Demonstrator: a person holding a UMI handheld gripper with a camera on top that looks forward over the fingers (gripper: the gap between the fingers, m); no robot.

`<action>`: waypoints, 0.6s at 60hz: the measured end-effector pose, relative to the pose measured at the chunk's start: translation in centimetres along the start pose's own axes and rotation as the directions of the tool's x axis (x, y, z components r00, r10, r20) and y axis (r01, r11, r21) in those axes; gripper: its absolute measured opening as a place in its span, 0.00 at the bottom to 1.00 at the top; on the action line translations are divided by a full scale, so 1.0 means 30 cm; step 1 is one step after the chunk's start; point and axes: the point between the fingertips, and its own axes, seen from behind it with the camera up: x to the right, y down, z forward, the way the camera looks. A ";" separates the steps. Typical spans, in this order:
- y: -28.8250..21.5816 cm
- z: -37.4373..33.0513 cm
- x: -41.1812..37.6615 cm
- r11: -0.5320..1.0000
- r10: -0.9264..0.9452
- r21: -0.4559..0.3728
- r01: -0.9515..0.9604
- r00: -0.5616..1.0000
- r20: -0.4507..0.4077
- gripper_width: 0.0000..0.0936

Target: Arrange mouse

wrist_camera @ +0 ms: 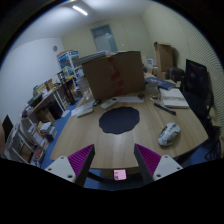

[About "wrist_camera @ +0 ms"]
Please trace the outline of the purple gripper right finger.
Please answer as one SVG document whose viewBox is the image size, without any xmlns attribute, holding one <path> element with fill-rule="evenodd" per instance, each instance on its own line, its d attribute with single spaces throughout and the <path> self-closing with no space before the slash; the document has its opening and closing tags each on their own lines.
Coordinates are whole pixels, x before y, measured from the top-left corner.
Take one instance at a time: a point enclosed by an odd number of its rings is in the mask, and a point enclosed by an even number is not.
<svg viewBox="0 0 224 224">
<path fill-rule="evenodd" d="M 139 144 L 134 146 L 134 155 L 145 184 L 160 180 L 182 169 L 182 166 L 169 155 L 160 156 Z"/>
</svg>

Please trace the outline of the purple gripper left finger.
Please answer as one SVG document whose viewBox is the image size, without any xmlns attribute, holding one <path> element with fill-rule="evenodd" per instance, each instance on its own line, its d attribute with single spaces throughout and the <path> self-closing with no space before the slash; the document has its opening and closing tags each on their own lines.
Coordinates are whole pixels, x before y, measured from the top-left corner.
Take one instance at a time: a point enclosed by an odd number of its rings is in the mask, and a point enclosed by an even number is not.
<svg viewBox="0 0 224 224">
<path fill-rule="evenodd" d="M 60 156 L 46 168 L 46 171 L 76 185 L 83 186 L 94 155 L 95 148 L 91 144 L 68 157 Z"/>
</svg>

